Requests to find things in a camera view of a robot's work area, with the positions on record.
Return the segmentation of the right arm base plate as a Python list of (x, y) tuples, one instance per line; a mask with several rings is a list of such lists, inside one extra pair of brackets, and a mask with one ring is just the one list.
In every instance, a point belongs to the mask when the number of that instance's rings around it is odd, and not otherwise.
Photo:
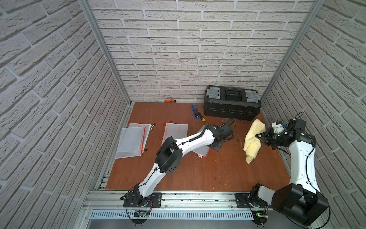
[(264, 209), (272, 206), (258, 197), (252, 197), (250, 193), (235, 193), (235, 201), (238, 209)]

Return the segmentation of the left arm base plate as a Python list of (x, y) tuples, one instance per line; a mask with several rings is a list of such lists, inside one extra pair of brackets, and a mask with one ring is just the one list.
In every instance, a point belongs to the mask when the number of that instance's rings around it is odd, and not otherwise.
[(149, 197), (139, 197), (133, 192), (129, 192), (120, 197), (123, 200), (123, 207), (125, 208), (159, 208), (162, 202), (162, 193), (154, 192)]

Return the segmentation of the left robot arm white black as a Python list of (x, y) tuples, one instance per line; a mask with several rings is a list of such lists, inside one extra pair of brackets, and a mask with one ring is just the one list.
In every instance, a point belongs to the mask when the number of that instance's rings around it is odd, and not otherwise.
[(204, 125), (203, 129), (194, 135), (181, 139), (167, 138), (159, 148), (149, 174), (134, 186), (134, 202), (138, 207), (144, 206), (159, 182), (179, 167), (186, 154), (204, 146), (219, 151), (224, 142), (233, 138), (234, 133), (229, 124)]

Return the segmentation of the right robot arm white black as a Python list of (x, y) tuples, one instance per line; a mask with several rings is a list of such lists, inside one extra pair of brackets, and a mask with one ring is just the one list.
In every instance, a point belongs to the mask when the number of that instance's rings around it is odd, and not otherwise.
[(269, 130), (257, 136), (270, 146), (289, 148), (291, 176), (289, 184), (278, 190), (256, 184), (250, 199), (271, 205), (273, 210), (302, 228), (330, 211), (328, 199), (320, 192), (315, 177), (315, 137), (302, 130), (286, 131), (283, 135)]

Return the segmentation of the red zipper mesh document bag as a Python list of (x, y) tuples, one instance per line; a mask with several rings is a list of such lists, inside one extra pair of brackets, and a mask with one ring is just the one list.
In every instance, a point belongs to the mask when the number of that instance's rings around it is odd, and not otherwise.
[(144, 134), (140, 128), (123, 128), (116, 150), (116, 159), (141, 156)]

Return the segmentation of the yellow cleaning cloth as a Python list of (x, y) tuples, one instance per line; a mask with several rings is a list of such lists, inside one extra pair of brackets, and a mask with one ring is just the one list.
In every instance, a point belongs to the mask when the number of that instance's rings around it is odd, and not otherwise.
[(261, 134), (265, 132), (266, 125), (262, 123), (259, 119), (256, 119), (246, 137), (245, 137), (245, 144), (244, 144), (244, 151), (246, 153), (246, 162), (250, 164), (257, 156), (259, 149), (261, 148), (261, 141), (255, 136), (257, 134)]

